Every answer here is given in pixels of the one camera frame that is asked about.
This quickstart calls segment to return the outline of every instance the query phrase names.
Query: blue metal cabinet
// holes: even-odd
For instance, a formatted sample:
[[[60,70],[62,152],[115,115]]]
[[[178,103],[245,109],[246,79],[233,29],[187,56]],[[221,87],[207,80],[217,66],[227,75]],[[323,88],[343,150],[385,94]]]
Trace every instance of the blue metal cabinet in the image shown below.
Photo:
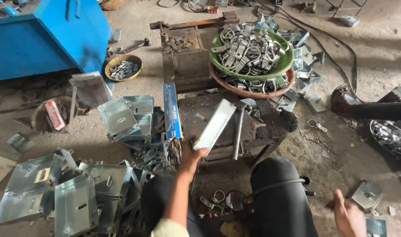
[[[0,13],[0,80],[79,68],[101,72],[111,28],[97,0],[28,0]]]

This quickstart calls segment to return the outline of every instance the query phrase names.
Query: human hand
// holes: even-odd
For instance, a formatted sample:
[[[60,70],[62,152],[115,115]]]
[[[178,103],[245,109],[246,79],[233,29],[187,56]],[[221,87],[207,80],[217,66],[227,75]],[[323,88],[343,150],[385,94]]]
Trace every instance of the human hand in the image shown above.
[[[191,140],[186,140],[183,144],[183,155],[177,175],[179,177],[184,177],[190,183],[193,180],[199,159],[206,156],[208,153],[208,148],[201,148],[194,151]]]
[[[366,237],[364,213],[354,203],[345,200],[340,189],[333,193],[335,223],[344,237]]]

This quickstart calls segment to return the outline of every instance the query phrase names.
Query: green plastic bowl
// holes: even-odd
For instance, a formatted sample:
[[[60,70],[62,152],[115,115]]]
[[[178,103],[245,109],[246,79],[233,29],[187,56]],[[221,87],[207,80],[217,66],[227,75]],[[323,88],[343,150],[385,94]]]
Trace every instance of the green plastic bowl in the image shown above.
[[[272,31],[268,31],[268,33],[269,33],[269,37],[272,40],[275,40],[275,41],[279,42],[280,44],[287,43],[287,41],[284,40],[284,38],[273,33]],[[212,40],[210,47],[214,48],[214,47],[219,47],[219,46],[223,46],[223,45],[224,45],[224,43],[221,42],[221,39],[219,38],[219,35],[218,35],[214,38],[214,40]],[[213,53],[211,50],[209,50],[209,57],[216,68],[223,71],[225,74],[227,74],[229,76],[237,76],[239,79],[250,80],[250,81],[262,81],[262,80],[278,77],[278,76],[284,74],[286,71],[288,71],[289,68],[292,66],[292,63],[294,62],[294,51],[292,50],[292,47],[290,46],[289,49],[286,50],[285,54],[280,58],[277,66],[273,67],[269,71],[269,74],[260,75],[260,76],[250,76],[250,75],[243,75],[243,74],[237,74],[237,73],[231,72],[226,67],[221,65],[221,60],[219,59],[218,53]]]

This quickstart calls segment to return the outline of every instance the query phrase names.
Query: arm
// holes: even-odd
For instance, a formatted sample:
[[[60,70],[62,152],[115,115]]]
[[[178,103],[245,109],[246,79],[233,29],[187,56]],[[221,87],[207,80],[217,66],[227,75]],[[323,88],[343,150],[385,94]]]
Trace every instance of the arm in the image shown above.
[[[173,189],[163,218],[170,219],[187,228],[187,208],[189,204],[189,185],[193,180],[196,166],[201,157],[206,156],[209,149],[192,150],[191,143],[183,145],[183,157],[180,169],[174,178]]]
[[[335,200],[335,223],[343,237],[366,237],[367,229],[365,216],[354,203],[345,200],[342,192],[336,189],[333,194]]]

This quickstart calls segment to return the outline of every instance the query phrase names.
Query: sleeve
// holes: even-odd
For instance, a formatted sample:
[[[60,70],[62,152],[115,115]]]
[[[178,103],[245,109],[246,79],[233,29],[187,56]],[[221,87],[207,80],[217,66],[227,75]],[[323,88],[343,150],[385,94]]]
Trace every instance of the sleeve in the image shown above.
[[[170,219],[161,218],[150,237],[189,237],[187,229]]]

